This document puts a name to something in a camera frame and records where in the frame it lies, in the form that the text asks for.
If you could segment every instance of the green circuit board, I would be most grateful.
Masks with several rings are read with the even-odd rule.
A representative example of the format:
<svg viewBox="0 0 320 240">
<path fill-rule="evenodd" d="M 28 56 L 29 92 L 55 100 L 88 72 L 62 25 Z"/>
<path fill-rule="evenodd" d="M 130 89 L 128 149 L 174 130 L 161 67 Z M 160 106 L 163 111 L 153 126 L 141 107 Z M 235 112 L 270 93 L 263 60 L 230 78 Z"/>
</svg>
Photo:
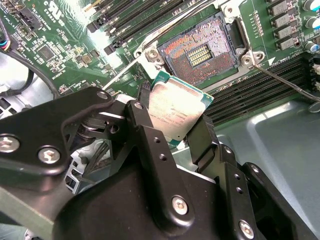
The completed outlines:
<svg viewBox="0 0 320 240">
<path fill-rule="evenodd" d="M 33 32 L 28 31 L 14 14 L 9 13 L 8 6 L 4 5 L 8 1 L 0 0 L 0 15 L 17 44 L 17 50 L 49 76 L 62 94 L 75 92 L 88 86 L 103 87 L 135 59 L 134 51 L 151 31 L 201 2 L 201 0 L 184 1 L 178 12 L 171 12 L 162 19 L 151 22 L 123 47 L 107 55 L 104 48 L 110 45 L 113 39 L 104 32 L 105 26 L 94 33 L 87 29 L 87 25 L 101 15 L 101 11 L 95 12 L 94 8 L 85 12 L 85 9 L 95 2 L 94 0 L 11 0 L 10 2 L 16 5 L 25 6 L 38 17 L 42 27 Z M 121 0 L 111 1 L 110 6 L 115 6 L 120 2 Z M 136 0 L 135 4 L 119 14 L 117 18 L 121 19 L 144 2 Z M 285 50 L 280 50 L 276 45 L 274 28 L 271 24 L 272 16 L 267 11 L 270 3 L 266 0 L 248 0 L 240 6 L 253 50 L 265 52 L 266 57 L 262 62 L 264 68 L 280 64 L 301 54 L 305 51 L 304 43 L 319 36 L 319 30 L 305 27 L 306 19 L 317 16 L 318 13 L 303 10 L 304 0 L 288 0 L 287 2 L 296 9 L 295 20 L 298 24 L 295 39 L 298 40 L 298 43 Z M 150 18 L 158 8 L 159 6 L 151 7 L 145 15 L 140 19 L 136 18 L 130 24 L 135 25 Z M 159 44 L 217 12 L 219 12 L 218 9 L 209 5 L 166 34 L 159 40 Z M 232 69 L 215 75 L 197 87 L 203 89 L 236 72 L 237 69 Z M 252 70 L 241 79 L 255 73 L 255 70 Z M 125 93 L 135 97 L 140 84 L 145 80 L 151 81 L 143 67 L 136 64 L 113 83 L 108 92 L 112 95 Z"/>
</svg>

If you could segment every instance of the silver screw head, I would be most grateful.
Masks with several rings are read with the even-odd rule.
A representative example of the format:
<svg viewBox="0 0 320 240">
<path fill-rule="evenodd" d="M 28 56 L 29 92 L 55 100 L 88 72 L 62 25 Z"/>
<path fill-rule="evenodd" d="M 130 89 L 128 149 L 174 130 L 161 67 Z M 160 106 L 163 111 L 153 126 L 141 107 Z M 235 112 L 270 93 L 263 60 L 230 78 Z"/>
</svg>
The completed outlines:
<svg viewBox="0 0 320 240">
<path fill-rule="evenodd" d="M 108 95 L 104 91 L 97 91 L 96 94 L 101 99 L 108 99 Z"/>
<path fill-rule="evenodd" d="M 232 153 L 231 149 L 228 146 L 224 146 L 224 149 L 228 154 Z"/>
<path fill-rule="evenodd" d="M 0 137 L 0 153 L 12 153 L 20 147 L 20 142 L 13 136 Z"/>
<path fill-rule="evenodd" d="M 45 164 L 54 164 L 60 159 L 60 153 L 52 147 L 45 147 L 39 151 L 38 158 Z"/>
<path fill-rule="evenodd" d="M 253 169 L 253 171 L 255 173 L 258 173 L 259 172 L 259 169 L 255 166 L 255 165 L 251 165 L 251 168 Z"/>
<path fill-rule="evenodd" d="M 247 222 L 241 220 L 239 222 L 239 227 L 247 239 L 254 239 L 255 237 L 254 231 L 252 230 L 252 228 Z"/>
<path fill-rule="evenodd" d="M 135 106 L 137 109 L 143 109 L 143 108 L 144 108 L 139 102 L 135 102 L 135 103 L 134 103 L 134 106 Z"/>
<path fill-rule="evenodd" d="M 175 196 L 172 199 L 172 206 L 177 214 L 186 215 L 188 212 L 188 205 L 181 197 Z"/>
</svg>

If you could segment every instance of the ram slot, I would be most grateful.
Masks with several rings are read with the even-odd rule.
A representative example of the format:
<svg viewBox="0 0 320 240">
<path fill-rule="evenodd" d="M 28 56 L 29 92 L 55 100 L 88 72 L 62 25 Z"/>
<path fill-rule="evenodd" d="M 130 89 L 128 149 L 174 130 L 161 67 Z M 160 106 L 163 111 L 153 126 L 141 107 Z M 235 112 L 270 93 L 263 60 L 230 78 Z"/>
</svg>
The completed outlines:
<svg viewBox="0 0 320 240">
<path fill-rule="evenodd" d="M 114 19 L 117 15 L 123 13 L 139 1 L 140 0 L 122 0 L 110 9 L 105 9 L 102 15 L 100 15 L 93 22 L 89 23 L 86 27 L 90 30 L 90 32 L 94 33 L 110 20 Z"/>
<path fill-rule="evenodd" d="M 134 21 L 136 18 L 141 17 L 143 14 L 145 14 L 149 8 L 159 5 L 158 0 L 148 0 L 144 2 L 142 5 L 131 11 L 130 13 L 126 14 L 125 16 L 121 17 L 118 21 L 116 21 L 114 24 L 110 25 L 108 29 L 105 31 L 111 31 L 112 29 L 117 29 L 122 27 L 124 24 L 127 24 L 129 21 Z"/>
<path fill-rule="evenodd" d="M 120 47 L 124 42 L 132 38 L 134 35 L 144 31 L 154 22 L 158 22 L 159 20 L 167 18 L 168 16 L 172 16 L 172 12 L 176 9 L 179 9 L 179 5 L 184 4 L 183 2 L 184 0 L 173 0 L 138 24 L 132 27 L 130 26 L 130 22 L 123 25 L 113 33 L 113 35 L 116 36 L 116 40 L 113 42 L 114 47 Z"/>
</svg>

